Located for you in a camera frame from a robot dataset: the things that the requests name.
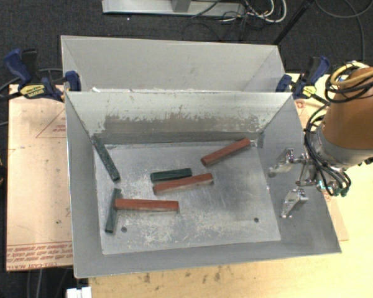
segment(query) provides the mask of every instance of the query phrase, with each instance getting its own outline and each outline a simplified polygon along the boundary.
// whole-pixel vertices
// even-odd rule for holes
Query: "green block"
[[[169,171],[154,172],[150,174],[150,180],[152,182],[166,181],[166,180],[176,180],[192,176],[192,169],[176,169]]]
[[[121,189],[113,189],[111,203],[109,205],[108,217],[106,218],[105,232],[113,234],[116,231],[117,223],[117,210],[113,207],[114,201],[116,199],[121,199]]]
[[[98,152],[99,157],[101,158],[106,171],[108,171],[109,175],[111,176],[112,181],[119,181],[120,174],[117,170],[116,166],[113,163],[111,156],[109,155],[107,149],[105,148],[105,144],[102,142],[100,138],[96,135],[93,135],[93,144]]]

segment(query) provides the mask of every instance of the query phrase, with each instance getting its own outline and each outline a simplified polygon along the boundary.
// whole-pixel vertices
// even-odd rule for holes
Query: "black cable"
[[[318,0],[315,0],[315,3],[316,3],[316,6],[324,13],[326,13],[327,15],[331,16],[331,17],[336,17],[338,19],[351,19],[353,17],[359,17],[361,15],[363,15],[363,13],[367,12],[373,5],[373,0],[370,1],[369,5],[364,8],[362,11],[359,11],[355,14],[351,14],[350,16],[341,16],[339,14],[334,14],[334,13],[330,13],[329,11],[325,10],[318,2]]]
[[[217,4],[219,4],[222,0],[217,0],[216,2],[214,2],[210,7],[208,7],[207,9],[195,14],[194,16],[191,17],[191,19],[193,18],[196,18],[196,17],[199,17],[199,16],[202,16],[203,14],[206,14],[207,12],[209,12],[210,10],[212,10],[212,8],[214,8]]]
[[[217,41],[221,41],[221,38],[220,36],[217,34],[216,31],[214,31],[214,29],[212,29],[209,25],[205,24],[205,23],[201,23],[201,22],[194,22],[194,23],[189,23],[187,24],[186,26],[184,26],[184,28],[182,28],[182,31],[181,31],[181,39],[183,41],[185,41],[185,37],[184,37],[184,34],[185,34],[185,31],[187,30],[187,28],[189,27],[192,27],[194,25],[200,25],[202,27],[205,27],[207,28],[216,38],[217,38]]]
[[[62,278],[61,278],[61,281],[60,281],[60,283],[59,283],[59,285],[58,285],[57,293],[55,294],[54,298],[59,298],[60,293],[61,293],[61,290],[62,290],[62,285],[63,285],[63,283],[64,283],[64,281],[65,281],[65,278],[66,278],[66,276],[67,276],[69,270],[70,270],[70,269],[68,269],[68,268],[65,270],[65,272],[64,272],[64,274],[63,274],[63,276],[62,276]]]
[[[340,173],[339,171],[336,171],[330,165],[326,160],[323,160],[321,156],[316,152],[315,148],[311,144],[311,135],[313,134],[312,128],[317,127],[315,123],[318,121],[322,121],[325,115],[321,115],[319,117],[316,117],[322,110],[327,108],[330,105],[330,102],[320,107],[314,114],[310,117],[306,124],[305,128],[305,135],[304,135],[304,146],[306,148],[306,151],[308,153],[308,156],[311,158],[313,164],[315,165],[315,168],[319,172],[323,185],[325,186],[326,192],[332,196],[333,193],[330,191],[328,187],[328,182],[325,177],[325,173],[330,175],[338,184],[338,187],[340,189],[345,189],[347,192],[351,186],[351,179],[349,176],[345,173],[345,171],[342,171]]]
[[[364,10],[364,12],[356,12],[354,6],[348,1],[348,0],[344,0],[344,2],[346,4],[348,4],[348,6],[351,8],[351,10],[353,11],[354,15],[351,16],[351,17],[356,17],[356,20],[358,22],[358,26],[359,26],[359,31],[361,33],[361,46],[362,46],[362,61],[365,60],[365,57],[366,57],[366,53],[365,53],[365,36],[364,36],[364,31],[363,31],[363,26],[362,26],[362,22],[359,18],[359,15],[361,15],[362,13],[366,12],[367,10]],[[329,16],[332,16],[332,17],[337,17],[337,18],[342,18],[342,19],[348,19],[349,17],[342,17],[342,16],[337,16],[337,15],[334,15],[334,14],[330,14],[329,12],[327,12],[326,10],[322,9],[318,3],[316,3],[316,5],[324,12],[326,13],[327,15]]]
[[[336,78],[345,74],[345,72],[347,70],[351,70],[351,68],[359,68],[359,67],[354,66],[354,65],[352,65],[352,67],[347,67],[346,66],[346,68],[343,71],[341,71]],[[362,81],[357,82],[357,84],[352,85],[351,87],[342,88],[342,89],[335,88],[331,84],[330,80],[331,80],[331,75],[328,77],[328,79],[325,82],[325,98],[329,102],[340,104],[340,103],[344,103],[344,102],[353,101],[353,100],[356,100],[356,99],[364,99],[364,98],[369,98],[369,97],[373,96],[373,94],[368,95],[368,96],[364,96],[365,93],[368,92],[368,90],[370,90],[370,88],[373,87],[373,76],[367,77],[366,79],[363,79]],[[330,98],[329,93],[341,94],[341,95],[343,95],[344,99]],[[356,94],[348,97],[346,94],[349,94],[349,93],[356,93]]]

